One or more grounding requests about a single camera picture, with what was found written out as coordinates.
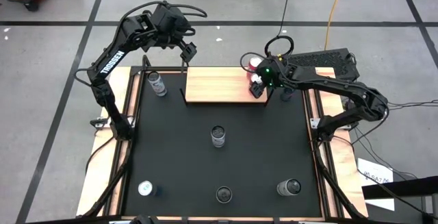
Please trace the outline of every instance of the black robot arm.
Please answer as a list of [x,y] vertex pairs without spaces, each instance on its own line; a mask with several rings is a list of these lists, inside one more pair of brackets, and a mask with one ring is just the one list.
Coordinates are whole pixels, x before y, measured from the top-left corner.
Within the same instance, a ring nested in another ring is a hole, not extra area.
[[[127,16],[135,10],[155,4],[157,7],[153,13],[146,10],[141,15]],[[179,8],[191,8],[200,13],[184,14]],[[182,50],[182,60],[188,63],[196,54],[196,46],[192,42],[186,44],[183,41],[184,36],[195,34],[185,15],[207,17],[207,13],[199,8],[173,5],[166,1],[156,1],[134,8],[122,17],[113,42],[87,70],[93,95],[97,103],[107,110],[111,118],[110,127],[116,139],[128,140],[132,131],[127,117],[121,114],[116,106],[114,93],[106,77],[130,51],[140,47],[144,52],[151,47],[179,47]]]
[[335,116],[320,117],[316,129],[318,140],[331,140],[335,130],[351,123],[367,120],[378,121],[385,117],[387,99],[374,88],[361,82],[350,82],[316,74],[314,69],[288,64],[290,56],[268,56],[255,73],[261,81],[253,82],[250,91],[258,98],[265,87],[316,89],[342,95],[351,99],[355,106]]

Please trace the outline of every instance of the metal bracket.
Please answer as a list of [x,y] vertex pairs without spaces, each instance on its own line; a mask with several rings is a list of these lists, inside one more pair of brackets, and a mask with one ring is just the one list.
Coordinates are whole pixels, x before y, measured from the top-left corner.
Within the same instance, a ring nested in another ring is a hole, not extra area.
[[[317,129],[319,123],[320,123],[320,118],[311,118],[310,119],[310,127],[312,129]],[[339,127],[338,129],[350,130],[351,125],[345,125],[343,127]]]

